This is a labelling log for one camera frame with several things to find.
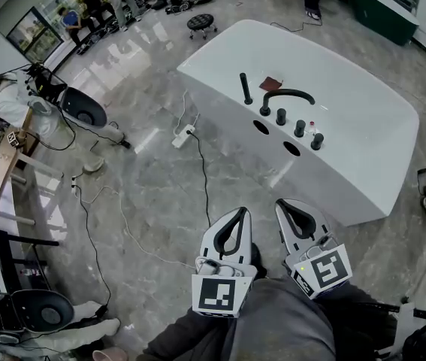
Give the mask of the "black framed glass door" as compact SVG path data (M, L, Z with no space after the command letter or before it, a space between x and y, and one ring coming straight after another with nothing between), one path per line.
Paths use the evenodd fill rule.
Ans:
M30 62L44 63L63 43L59 33L32 7L6 39Z

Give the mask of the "black handheld shower wand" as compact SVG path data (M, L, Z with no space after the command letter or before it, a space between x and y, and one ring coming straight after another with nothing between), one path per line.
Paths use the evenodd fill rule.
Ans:
M243 90L244 103L246 105L251 105L253 100L252 100L252 96L251 96L250 91L249 91L249 84L248 84L247 76L244 72L240 73L240 83L241 83L242 90Z

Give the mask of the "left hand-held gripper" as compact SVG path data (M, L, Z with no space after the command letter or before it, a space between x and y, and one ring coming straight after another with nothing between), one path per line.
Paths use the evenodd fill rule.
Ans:
M251 246L251 215L245 207L224 214L204 233L192 275L192 310L196 314L239 317L256 276L256 267L248 265Z

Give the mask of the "person's grey clothed body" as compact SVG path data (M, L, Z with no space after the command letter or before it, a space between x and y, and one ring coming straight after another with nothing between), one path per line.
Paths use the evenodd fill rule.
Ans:
M336 361L333 329L291 278L261 279L237 319L229 361Z

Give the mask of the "black shell backpack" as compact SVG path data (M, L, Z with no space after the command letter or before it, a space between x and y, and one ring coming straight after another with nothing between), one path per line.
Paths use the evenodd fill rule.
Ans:
M74 318L73 305L52 290L19 290L11 300L19 322L30 332L55 332Z
M107 115L104 108L87 94L68 87L65 89L60 102L61 109L73 120L102 128L107 125Z

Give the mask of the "black curved faucet spout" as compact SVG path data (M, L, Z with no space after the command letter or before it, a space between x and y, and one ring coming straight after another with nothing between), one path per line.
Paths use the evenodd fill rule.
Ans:
M292 96L300 99L305 99L311 105L314 105L316 103L315 99L309 93L306 93L304 91L300 91L297 89L274 89L264 94L262 106L259 109L260 115L262 115L263 117L267 117L270 115L269 101L271 98L277 96Z

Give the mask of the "person's right forearm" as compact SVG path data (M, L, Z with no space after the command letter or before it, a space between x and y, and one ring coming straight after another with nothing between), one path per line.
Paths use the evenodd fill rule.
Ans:
M332 326L336 361L376 361L377 350L394 344L396 318L368 307L376 300L355 285L345 282L315 302Z

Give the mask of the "green bathtub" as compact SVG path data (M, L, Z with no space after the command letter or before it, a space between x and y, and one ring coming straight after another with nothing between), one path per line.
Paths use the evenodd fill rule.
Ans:
M419 26L417 18L394 0L348 0L356 20L404 46Z

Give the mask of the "person's black shoe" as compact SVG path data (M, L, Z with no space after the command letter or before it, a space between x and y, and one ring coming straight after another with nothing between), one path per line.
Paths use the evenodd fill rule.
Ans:
M251 244L251 265L253 265L257 270L255 276L256 280L267 277L267 269L262 264L261 253L255 243Z

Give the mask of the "person's left forearm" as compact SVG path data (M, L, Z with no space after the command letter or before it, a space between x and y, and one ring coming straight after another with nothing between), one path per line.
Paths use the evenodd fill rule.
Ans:
M229 361L241 321L189 309L159 333L135 361Z

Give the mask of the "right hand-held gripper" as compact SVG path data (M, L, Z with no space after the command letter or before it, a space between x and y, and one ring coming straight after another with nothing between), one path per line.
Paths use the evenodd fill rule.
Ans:
M346 247L335 235L327 234L328 222L319 210L296 199L280 199L275 212L288 253L286 266L309 299L323 296L352 277ZM305 241L317 240L303 249Z

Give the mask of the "black metal frame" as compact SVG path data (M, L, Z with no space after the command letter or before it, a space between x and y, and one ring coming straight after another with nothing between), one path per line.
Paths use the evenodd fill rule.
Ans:
M47 261L39 257L40 246L58 247L59 242L0 230L0 292L51 289L45 274Z

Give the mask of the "white bathtub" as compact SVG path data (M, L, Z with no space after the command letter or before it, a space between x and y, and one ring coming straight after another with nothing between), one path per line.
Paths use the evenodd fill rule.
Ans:
M300 193L344 226L387 217L412 158L418 114L388 85L341 55L291 32L241 20L177 68L202 118L244 150L283 173ZM252 104L244 103L240 73ZM309 93L316 101L277 96L270 115L259 113L267 77L280 89ZM276 112L286 110L286 124ZM306 123L296 138L298 120ZM314 121L325 137L310 147Z

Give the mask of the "light wooden table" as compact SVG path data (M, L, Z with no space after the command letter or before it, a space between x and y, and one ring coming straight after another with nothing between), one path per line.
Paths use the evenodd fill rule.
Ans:
M11 178L14 167L18 161L25 162L26 164L29 164L39 171L43 171L44 173L47 173L56 179L61 179L64 176L62 171L45 165L42 162L25 155L15 147L11 146L8 141L8 137L5 136L0 143L0 200L2 198L3 190ZM17 223L26 224L28 226L35 225L35 220L33 219L18 217L13 214L8 214L5 211L0 211L0 217L12 220Z

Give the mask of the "dark red cloth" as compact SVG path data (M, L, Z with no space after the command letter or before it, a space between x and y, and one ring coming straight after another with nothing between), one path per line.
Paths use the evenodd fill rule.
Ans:
M282 81L267 76L259 87L266 92L274 91L282 87Z

